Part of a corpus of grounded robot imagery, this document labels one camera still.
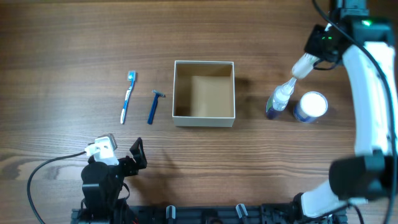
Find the clear bottle dark liquid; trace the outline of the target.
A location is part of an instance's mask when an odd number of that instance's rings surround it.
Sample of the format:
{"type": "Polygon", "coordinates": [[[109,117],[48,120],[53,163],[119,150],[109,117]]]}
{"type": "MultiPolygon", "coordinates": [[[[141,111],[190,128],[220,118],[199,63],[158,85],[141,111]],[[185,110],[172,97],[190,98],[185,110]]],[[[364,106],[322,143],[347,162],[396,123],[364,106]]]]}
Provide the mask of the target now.
{"type": "Polygon", "coordinates": [[[268,119],[275,119],[285,110],[293,92],[294,86],[288,84],[276,87],[266,103],[266,116],[268,119]]]}

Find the white lidded blue jar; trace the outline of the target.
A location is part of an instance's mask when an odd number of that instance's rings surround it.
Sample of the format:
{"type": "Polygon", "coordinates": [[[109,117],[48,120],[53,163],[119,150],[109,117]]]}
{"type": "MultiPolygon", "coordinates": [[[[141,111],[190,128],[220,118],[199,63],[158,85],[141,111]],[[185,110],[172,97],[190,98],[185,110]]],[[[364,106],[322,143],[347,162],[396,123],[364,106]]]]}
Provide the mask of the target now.
{"type": "Polygon", "coordinates": [[[295,118],[303,123],[312,123],[328,110],[327,99],[317,91],[304,94],[294,107],[295,118]]]}

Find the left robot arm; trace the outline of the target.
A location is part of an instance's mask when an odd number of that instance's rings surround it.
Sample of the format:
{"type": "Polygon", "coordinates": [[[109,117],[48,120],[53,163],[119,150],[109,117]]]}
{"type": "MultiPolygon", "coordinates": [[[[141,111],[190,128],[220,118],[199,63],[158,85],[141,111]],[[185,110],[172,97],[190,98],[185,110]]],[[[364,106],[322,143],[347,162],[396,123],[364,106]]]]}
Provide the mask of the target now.
{"type": "Polygon", "coordinates": [[[81,172],[84,199],[72,214],[72,223],[138,223],[137,215],[127,204],[128,197],[119,198],[129,187],[124,178],[137,175],[147,167],[143,142],[137,138],[129,151],[132,156],[118,159],[112,134],[100,136],[85,148],[88,165],[81,172]]]}

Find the white cream tube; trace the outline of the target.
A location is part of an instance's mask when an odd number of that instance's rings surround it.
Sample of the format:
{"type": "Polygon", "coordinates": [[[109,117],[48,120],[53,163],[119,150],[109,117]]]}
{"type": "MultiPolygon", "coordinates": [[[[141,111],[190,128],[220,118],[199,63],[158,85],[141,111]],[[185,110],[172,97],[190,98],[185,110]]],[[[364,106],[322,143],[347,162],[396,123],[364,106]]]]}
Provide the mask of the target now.
{"type": "Polygon", "coordinates": [[[319,61],[318,57],[304,53],[304,55],[294,64],[290,72],[292,78],[289,81],[289,86],[292,91],[294,90],[295,82],[305,78],[313,70],[314,63],[317,61],[319,61]]]}

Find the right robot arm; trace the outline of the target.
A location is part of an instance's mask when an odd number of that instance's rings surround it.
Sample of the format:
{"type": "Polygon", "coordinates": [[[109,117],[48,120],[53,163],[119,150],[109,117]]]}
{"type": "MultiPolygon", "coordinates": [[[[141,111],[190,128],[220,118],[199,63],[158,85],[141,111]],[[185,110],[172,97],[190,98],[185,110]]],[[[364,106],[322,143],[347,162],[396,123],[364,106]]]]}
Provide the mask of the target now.
{"type": "Polygon", "coordinates": [[[397,195],[395,38],[388,19],[372,17],[365,1],[332,1],[322,13],[292,75],[306,77],[321,62],[345,67],[356,120],[355,155],[334,161],[329,178],[297,196],[302,220],[380,198],[392,213],[397,195]]]}

